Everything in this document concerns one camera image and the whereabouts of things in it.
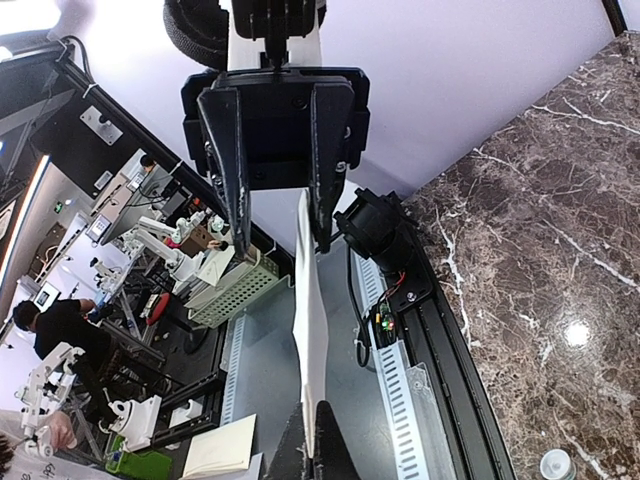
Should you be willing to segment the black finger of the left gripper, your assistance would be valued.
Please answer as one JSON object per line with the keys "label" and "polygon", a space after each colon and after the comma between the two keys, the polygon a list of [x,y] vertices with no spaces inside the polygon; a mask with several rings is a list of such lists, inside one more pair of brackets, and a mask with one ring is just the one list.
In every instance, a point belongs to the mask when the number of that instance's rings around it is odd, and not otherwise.
{"label": "black finger of the left gripper", "polygon": [[332,213],[339,193],[337,166],[353,107],[348,83],[317,83],[311,92],[311,180],[309,219],[319,251],[330,249]]}

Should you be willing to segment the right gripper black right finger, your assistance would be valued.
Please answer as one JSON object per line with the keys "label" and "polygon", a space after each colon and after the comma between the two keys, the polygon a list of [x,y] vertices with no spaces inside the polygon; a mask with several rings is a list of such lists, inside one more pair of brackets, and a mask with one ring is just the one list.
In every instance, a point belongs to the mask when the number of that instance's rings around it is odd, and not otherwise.
{"label": "right gripper black right finger", "polygon": [[322,400],[316,408],[312,478],[319,480],[360,480],[330,403]]}

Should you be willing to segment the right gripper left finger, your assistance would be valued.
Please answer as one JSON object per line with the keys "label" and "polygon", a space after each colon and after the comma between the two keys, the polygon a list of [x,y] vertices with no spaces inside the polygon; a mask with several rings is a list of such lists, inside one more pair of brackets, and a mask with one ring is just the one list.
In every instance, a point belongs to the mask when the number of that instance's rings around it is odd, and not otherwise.
{"label": "right gripper left finger", "polygon": [[298,403],[292,411],[263,478],[268,480],[306,478],[306,436],[301,403]]}

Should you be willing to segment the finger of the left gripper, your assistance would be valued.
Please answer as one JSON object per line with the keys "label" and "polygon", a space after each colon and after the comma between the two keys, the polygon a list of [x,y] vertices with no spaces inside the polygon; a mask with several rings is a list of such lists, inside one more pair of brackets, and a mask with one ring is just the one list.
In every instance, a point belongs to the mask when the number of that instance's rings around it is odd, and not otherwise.
{"label": "finger of the left gripper", "polygon": [[206,89],[197,98],[205,148],[217,168],[214,185],[222,193],[235,252],[248,256],[251,244],[251,201],[243,139],[241,95],[237,88]]}

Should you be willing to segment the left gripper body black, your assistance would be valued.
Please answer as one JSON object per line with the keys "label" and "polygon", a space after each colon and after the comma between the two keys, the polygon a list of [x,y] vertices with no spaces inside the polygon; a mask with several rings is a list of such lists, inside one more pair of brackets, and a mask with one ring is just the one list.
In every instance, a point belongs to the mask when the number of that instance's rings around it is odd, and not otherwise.
{"label": "left gripper body black", "polygon": [[314,77],[347,80],[355,98],[345,140],[344,161],[351,168],[360,164],[366,150],[370,112],[370,81],[357,68],[311,68],[299,70],[303,86],[281,87],[272,97],[272,89],[251,87],[243,108],[249,186],[253,190],[289,189],[304,186],[310,175],[310,83]]}

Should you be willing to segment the beige letter paper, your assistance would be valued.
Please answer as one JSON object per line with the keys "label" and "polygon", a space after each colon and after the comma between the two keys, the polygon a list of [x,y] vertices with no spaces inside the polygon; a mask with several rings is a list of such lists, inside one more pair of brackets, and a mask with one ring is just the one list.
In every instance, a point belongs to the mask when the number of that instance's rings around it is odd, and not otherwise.
{"label": "beige letter paper", "polygon": [[293,336],[300,367],[302,417],[308,457],[315,453],[316,409],[326,398],[328,319],[317,273],[309,218],[310,195],[304,189],[297,207],[295,317]]}

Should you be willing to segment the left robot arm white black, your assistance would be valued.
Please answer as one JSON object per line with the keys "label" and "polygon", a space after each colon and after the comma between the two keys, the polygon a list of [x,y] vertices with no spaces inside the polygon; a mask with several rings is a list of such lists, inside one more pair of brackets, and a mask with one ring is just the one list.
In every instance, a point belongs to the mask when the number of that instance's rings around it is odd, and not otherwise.
{"label": "left robot arm white black", "polygon": [[317,248],[331,246],[346,173],[365,151],[370,82],[321,54],[322,1],[168,1],[166,32],[204,67],[182,88],[183,128],[236,251],[250,246],[254,191],[303,188]]}

